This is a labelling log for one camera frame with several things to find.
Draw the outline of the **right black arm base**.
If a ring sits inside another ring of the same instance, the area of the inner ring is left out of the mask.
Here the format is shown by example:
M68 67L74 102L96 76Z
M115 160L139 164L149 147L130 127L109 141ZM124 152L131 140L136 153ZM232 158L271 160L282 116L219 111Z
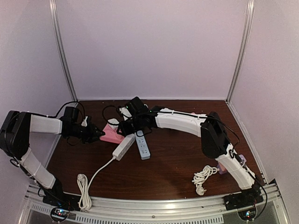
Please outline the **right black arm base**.
M240 193L224 196L226 210L240 209L263 202L261 190L246 189Z

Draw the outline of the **white power strip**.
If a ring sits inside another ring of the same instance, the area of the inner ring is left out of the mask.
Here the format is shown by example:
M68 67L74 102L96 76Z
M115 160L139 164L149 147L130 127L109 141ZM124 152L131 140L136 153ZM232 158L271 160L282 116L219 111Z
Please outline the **white power strip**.
M132 144L135 142L135 135L130 134L126 136L122 142L118 145L118 147L113 151L112 156L117 161L120 161Z

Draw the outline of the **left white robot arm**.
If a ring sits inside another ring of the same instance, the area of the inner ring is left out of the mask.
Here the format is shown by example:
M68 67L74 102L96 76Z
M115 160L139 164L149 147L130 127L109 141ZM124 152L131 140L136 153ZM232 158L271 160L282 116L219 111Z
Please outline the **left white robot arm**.
M58 181L34 156L29 136L31 133L47 133L61 135L66 139L75 137L82 143L93 143L105 135L104 131L91 122L90 116L84 117L79 123L78 114L76 108L70 107L59 119L30 112L10 111L0 129L0 148L30 178L34 178L45 189L52 189L58 185Z

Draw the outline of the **light blue power strip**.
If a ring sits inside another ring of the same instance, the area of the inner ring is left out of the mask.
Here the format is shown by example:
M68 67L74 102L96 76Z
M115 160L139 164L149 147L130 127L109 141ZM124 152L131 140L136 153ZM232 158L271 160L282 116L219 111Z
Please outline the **light blue power strip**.
M137 131L135 133L135 140L138 146L138 150L140 153L140 157L142 160L147 160L150 158L150 151L146 142L146 139L144 137L143 131Z

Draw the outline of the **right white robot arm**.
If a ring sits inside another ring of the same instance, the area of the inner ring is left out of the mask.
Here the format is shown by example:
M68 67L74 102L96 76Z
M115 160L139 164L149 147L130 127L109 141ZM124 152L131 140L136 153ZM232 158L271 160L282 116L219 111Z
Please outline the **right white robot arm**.
M144 128L166 128L193 134L201 139L202 153L215 159L236 180L241 190L240 203L251 205L257 199L255 174L246 167L245 162L235 151L227 130L229 129L213 112L209 115L179 112L169 108L155 106L151 109L144 106L140 110L125 106L120 108L124 115L117 128L117 133L123 136L134 134Z

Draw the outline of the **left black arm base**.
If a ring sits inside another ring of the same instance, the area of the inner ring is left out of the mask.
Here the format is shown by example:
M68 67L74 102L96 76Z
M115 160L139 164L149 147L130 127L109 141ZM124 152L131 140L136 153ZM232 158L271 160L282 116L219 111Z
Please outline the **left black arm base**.
M69 211L80 211L79 196L66 194L60 188L46 189L41 187L41 189L44 192L43 203Z

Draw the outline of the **small white cube adapter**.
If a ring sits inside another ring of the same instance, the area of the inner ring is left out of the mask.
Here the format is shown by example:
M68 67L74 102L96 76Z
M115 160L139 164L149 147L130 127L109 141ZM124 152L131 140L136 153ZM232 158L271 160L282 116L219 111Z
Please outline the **small white cube adapter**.
M109 119L107 123L111 126L118 126L119 125L119 121L115 118Z

